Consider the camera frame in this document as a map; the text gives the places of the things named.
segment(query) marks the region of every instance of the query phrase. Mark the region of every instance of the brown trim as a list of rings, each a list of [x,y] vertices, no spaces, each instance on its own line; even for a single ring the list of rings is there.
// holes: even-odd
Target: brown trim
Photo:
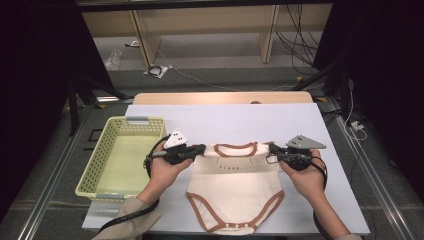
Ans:
[[[252,152],[250,152],[247,155],[230,156],[230,155],[223,153],[221,150],[219,150],[219,147],[226,147],[226,148],[232,148],[232,149],[246,149],[246,148],[249,148],[249,147],[253,147],[253,150],[252,150]],[[253,142],[253,143],[251,142],[251,143],[241,145],[241,146],[230,145],[230,144],[215,144],[214,150],[221,157],[251,157],[251,156],[255,155],[256,151],[258,150],[258,143],[257,142]]]
[[[225,223],[224,221],[221,220],[221,218],[216,214],[216,212],[212,209],[211,205],[208,203],[208,201],[206,201],[205,198],[203,198],[202,196],[195,194],[195,193],[190,193],[190,192],[186,192],[186,195],[188,197],[188,200],[191,204],[191,206],[193,207],[194,212],[196,213],[196,217],[199,220],[200,225],[202,226],[203,229],[205,229],[205,231],[207,232],[215,232],[217,230],[223,229],[223,228],[237,228],[236,225],[238,225],[238,228],[244,228],[246,227],[246,225],[250,228],[253,228],[254,231],[256,231],[256,229],[258,228],[258,226],[256,225],[256,223],[265,215],[266,211],[268,210],[268,208],[270,207],[270,205],[277,201],[274,205],[274,207],[271,209],[271,211],[269,211],[269,213],[267,214],[267,216],[264,218],[264,220],[266,218],[268,218],[269,215],[271,215],[277,208],[278,206],[280,206],[281,202],[284,199],[284,191],[281,190],[278,193],[274,194],[267,202],[266,204],[263,206],[261,212],[258,214],[258,216],[256,216],[254,219],[252,219],[252,221],[250,222],[244,222],[244,223]],[[197,208],[196,203],[194,202],[194,198],[198,199],[200,202],[202,202],[205,207],[209,210],[209,213],[211,214],[211,216],[215,219],[215,221],[218,223],[217,225],[215,225],[212,228],[207,228],[205,225],[205,222],[203,221],[203,218],[199,212],[199,209]]]
[[[278,193],[274,194],[274,196],[272,196],[266,202],[265,206],[262,208],[262,211],[258,214],[258,216],[256,216],[250,223],[256,224],[259,221],[259,219],[261,219],[264,216],[265,212],[268,210],[268,208],[271,205],[271,203],[273,203],[275,200],[277,200],[277,202],[275,203],[274,207],[271,209],[271,211],[265,217],[265,219],[266,219],[269,215],[271,215],[278,208],[278,206],[283,201],[283,198],[284,198],[284,191],[283,190],[281,190]]]

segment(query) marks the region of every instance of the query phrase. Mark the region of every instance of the white sheet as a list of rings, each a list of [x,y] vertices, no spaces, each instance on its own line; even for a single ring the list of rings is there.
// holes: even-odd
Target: white sheet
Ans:
[[[126,116],[164,117],[167,132],[181,131],[188,138],[188,145],[274,141],[285,146],[286,141],[297,135],[321,142],[327,146],[321,155],[329,172],[329,201],[352,233],[370,233],[316,104],[130,105]],[[183,171],[162,195],[157,208],[162,217],[151,231],[204,233],[185,196],[191,170]],[[286,196],[255,234],[317,233],[308,202],[297,193],[286,174],[280,173],[280,180]],[[103,212],[92,204],[85,228],[99,228],[103,224],[98,218],[92,220],[96,211]]]

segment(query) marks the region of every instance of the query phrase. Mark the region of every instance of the power strip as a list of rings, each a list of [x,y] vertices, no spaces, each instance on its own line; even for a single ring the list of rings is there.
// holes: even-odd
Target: power strip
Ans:
[[[355,130],[355,131],[359,131],[359,130],[364,129],[364,125],[362,125],[362,123],[359,122],[359,121],[352,122],[350,125],[352,126],[353,130]]]

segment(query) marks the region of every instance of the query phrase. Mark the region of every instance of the metal frame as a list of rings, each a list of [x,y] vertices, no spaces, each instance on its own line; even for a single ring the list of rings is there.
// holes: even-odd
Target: metal frame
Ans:
[[[81,129],[83,128],[89,114],[92,111],[92,107],[87,107],[84,109],[82,116],[82,123],[76,129],[76,132],[73,136],[70,136],[66,146],[64,147],[62,154],[60,155],[55,168],[53,169],[52,174],[50,175],[49,180],[47,181],[46,186],[40,194],[37,202],[34,205],[29,217],[25,221],[21,232],[19,233],[18,239],[32,239],[37,232],[38,226],[40,226],[41,220],[49,206],[50,199],[53,197],[57,185],[62,178],[63,173],[65,172],[66,166],[68,165],[69,159],[72,157],[75,145],[78,142],[78,139],[81,134]]]
[[[332,3],[325,0],[147,0],[120,3],[79,3],[82,12],[127,11],[149,9],[205,8],[205,7],[236,7],[263,6],[284,4],[317,4]]]
[[[337,101],[333,97],[329,98],[329,105],[332,108],[331,110],[339,109]],[[340,130],[344,133],[346,122],[343,120],[342,117],[338,117],[337,123],[340,127]],[[352,130],[350,131],[350,134],[352,134],[352,136],[355,136],[355,133]],[[414,231],[409,227],[405,217],[403,216],[399,208],[396,206],[396,203],[390,195],[389,191],[387,190],[387,187],[385,186],[382,179],[378,175],[376,169],[372,165],[371,160],[368,158],[364,149],[362,149],[362,146],[359,141],[346,136],[346,134],[344,134],[344,136],[350,148],[352,149],[352,152],[355,154],[359,166],[364,172],[364,175],[367,178],[367,181],[370,184],[375,194],[375,197],[380,203],[382,210],[386,214],[386,217],[392,225],[393,230],[395,231],[398,238],[405,240],[417,239]]]

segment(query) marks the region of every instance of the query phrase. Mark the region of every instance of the box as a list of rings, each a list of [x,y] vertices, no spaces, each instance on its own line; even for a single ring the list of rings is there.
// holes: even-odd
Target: box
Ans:
[[[124,200],[149,181],[143,163],[166,136],[160,117],[111,117],[94,148],[75,193],[91,200]]]

